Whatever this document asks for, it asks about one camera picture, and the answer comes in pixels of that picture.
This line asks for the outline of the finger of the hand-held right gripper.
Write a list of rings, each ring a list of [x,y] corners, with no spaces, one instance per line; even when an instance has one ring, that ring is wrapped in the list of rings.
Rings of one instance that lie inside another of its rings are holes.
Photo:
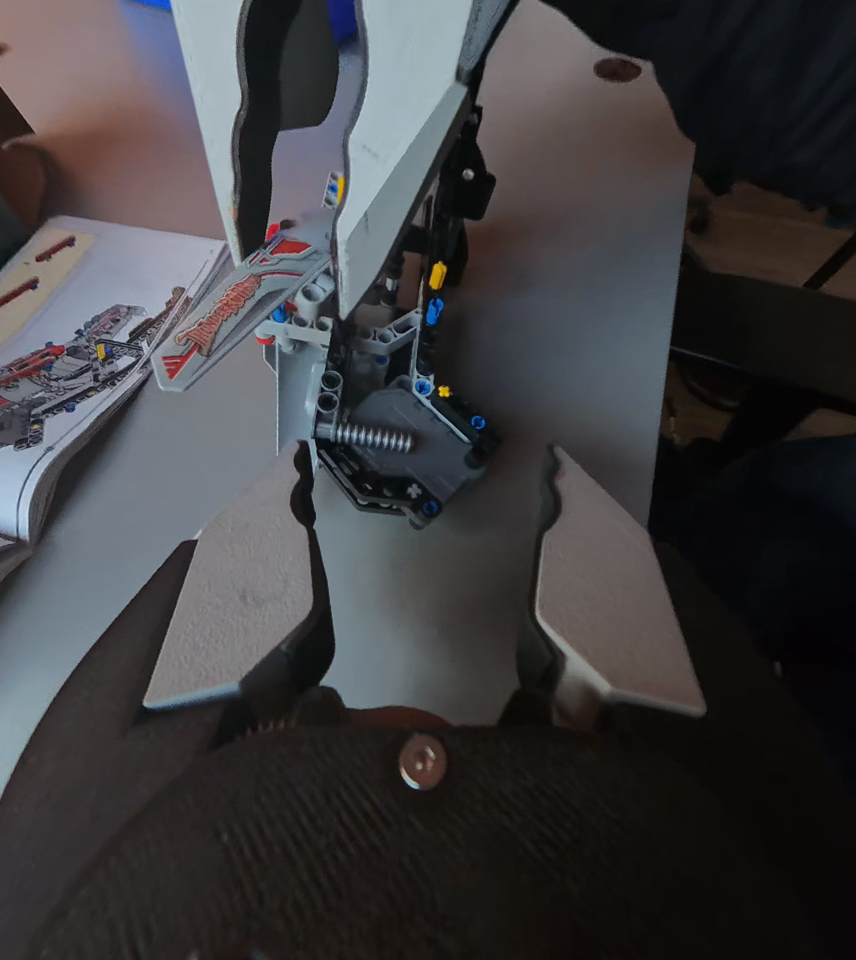
[[[361,1],[362,91],[343,142],[333,233],[338,315],[378,279],[468,113],[470,84],[517,2]]]
[[[264,241],[278,138],[324,128],[339,49],[325,1],[173,1],[173,22],[235,263]]]

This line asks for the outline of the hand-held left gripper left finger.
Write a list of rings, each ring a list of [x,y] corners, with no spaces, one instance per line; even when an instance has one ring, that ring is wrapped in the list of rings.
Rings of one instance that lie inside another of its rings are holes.
[[[146,708],[237,695],[267,719],[322,682],[335,636],[313,487],[309,444],[296,440],[199,531]]]

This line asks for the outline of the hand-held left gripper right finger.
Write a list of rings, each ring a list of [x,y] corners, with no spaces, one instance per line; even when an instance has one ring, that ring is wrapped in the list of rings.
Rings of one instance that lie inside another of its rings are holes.
[[[558,445],[547,447],[520,686],[555,725],[616,705],[702,717],[707,705],[647,530]]]

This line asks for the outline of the grey red lego vehicle model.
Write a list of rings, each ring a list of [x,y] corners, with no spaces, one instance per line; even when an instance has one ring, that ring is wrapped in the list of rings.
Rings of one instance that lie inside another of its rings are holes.
[[[333,208],[274,223],[153,348],[157,385],[187,390],[252,334],[275,375],[278,449],[306,442],[361,511],[415,529],[434,522],[501,443],[435,371],[443,294],[469,262],[466,222],[482,219],[496,184],[478,145],[482,116],[469,96],[432,190],[346,318],[329,254]]]

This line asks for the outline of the person's right forearm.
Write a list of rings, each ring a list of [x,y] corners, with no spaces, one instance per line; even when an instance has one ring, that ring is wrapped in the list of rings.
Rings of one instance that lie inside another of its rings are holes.
[[[651,65],[695,172],[856,231],[856,1],[549,1],[592,42]]]

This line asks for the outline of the lego instruction booklet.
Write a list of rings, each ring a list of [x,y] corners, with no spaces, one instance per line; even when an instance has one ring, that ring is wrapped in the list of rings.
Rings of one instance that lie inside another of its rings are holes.
[[[33,552],[70,459],[229,261],[222,240],[59,216],[0,271],[0,583]]]

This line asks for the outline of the blue plastic bin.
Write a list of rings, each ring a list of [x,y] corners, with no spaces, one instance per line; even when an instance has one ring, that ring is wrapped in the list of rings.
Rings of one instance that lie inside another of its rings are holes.
[[[142,7],[170,14],[171,1],[134,1]],[[327,1],[327,11],[332,35],[338,48],[348,46],[358,35],[358,23],[353,1]]]

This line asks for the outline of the person's leg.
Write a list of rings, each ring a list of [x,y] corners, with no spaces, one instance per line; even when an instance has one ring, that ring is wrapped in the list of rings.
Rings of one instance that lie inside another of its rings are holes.
[[[856,809],[856,432],[721,443],[659,438],[650,529],[735,618]]]

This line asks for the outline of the black chair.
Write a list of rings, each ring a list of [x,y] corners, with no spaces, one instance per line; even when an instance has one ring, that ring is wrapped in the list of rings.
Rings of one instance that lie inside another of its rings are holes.
[[[689,246],[678,273],[671,356],[856,414],[856,301],[710,270]]]

